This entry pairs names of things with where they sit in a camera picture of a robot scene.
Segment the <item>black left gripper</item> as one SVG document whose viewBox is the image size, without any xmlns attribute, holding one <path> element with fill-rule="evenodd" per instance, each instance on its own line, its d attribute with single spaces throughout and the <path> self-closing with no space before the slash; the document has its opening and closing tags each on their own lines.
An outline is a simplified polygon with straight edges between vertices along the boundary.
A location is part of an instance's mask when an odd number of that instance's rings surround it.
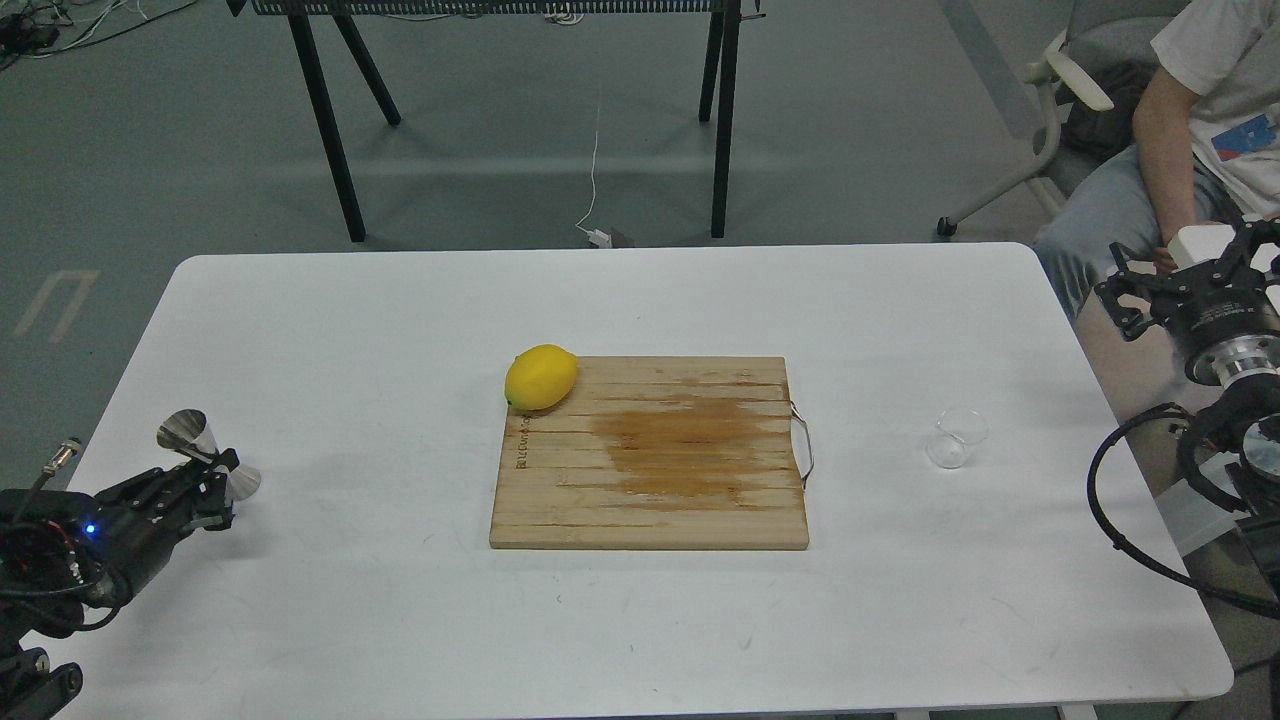
<svg viewBox="0 0 1280 720">
<path fill-rule="evenodd" d="M 174 547 L 196 530 L 232 527 L 234 503 L 216 502 L 216 475 L 225 496 L 241 496 L 239 455 L 177 450 L 186 461 L 109 487 L 96 496 L 70 493 L 77 543 L 92 569 L 73 596 L 79 601 L 132 601 L 169 562 Z"/>
</svg>

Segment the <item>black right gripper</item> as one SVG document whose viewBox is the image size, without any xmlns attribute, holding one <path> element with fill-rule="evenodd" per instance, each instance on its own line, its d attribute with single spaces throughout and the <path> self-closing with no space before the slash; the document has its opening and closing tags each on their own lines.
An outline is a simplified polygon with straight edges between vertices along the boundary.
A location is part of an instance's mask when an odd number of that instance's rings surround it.
<svg viewBox="0 0 1280 720">
<path fill-rule="evenodd" d="M 1126 342 L 1152 325 L 1166 327 L 1193 383 L 1229 387 L 1249 375 L 1276 375 L 1279 319 L 1267 291 L 1277 282 L 1252 263 L 1265 245 L 1277 242 L 1277 219 L 1245 222 L 1210 270 L 1170 275 L 1130 269 L 1134 252 L 1111 243 L 1116 269 L 1094 295 Z"/>
</svg>

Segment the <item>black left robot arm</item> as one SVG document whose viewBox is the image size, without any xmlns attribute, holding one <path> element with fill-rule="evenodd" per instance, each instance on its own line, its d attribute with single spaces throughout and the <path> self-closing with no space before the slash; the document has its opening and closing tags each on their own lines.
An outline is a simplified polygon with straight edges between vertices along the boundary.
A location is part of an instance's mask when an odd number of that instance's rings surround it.
<svg viewBox="0 0 1280 720">
<path fill-rule="evenodd" d="M 82 450 L 63 441 L 27 489 L 3 492 L 3 716 L 50 719 L 82 691 L 78 664 L 54 666 L 31 632 L 67 638 L 109 624 L 196 530 L 234 519 L 233 448 L 187 452 L 96 495 L 50 489 Z"/>
</svg>

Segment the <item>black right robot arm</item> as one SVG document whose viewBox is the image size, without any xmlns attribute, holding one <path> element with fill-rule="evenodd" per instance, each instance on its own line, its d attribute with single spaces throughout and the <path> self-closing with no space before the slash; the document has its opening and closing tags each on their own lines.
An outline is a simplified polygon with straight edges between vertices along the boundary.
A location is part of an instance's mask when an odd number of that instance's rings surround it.
<svg viewBox="0 0 1280 720">
<path fill-rule="evenodd" d="M 1170 275 L 1115 243 L 1076 334 L 1117 416 L 1085 477 L 1089 510 L 1114 548 L 1204 600 L 1277 616 L 1277 222 L 1176 233 Z M 1180 553 L 1236 536 L 1263 597 L 1197 580 L 1140 550 L 1107 516 L 1100 469 L 1132 446 Z"/>
</svg>

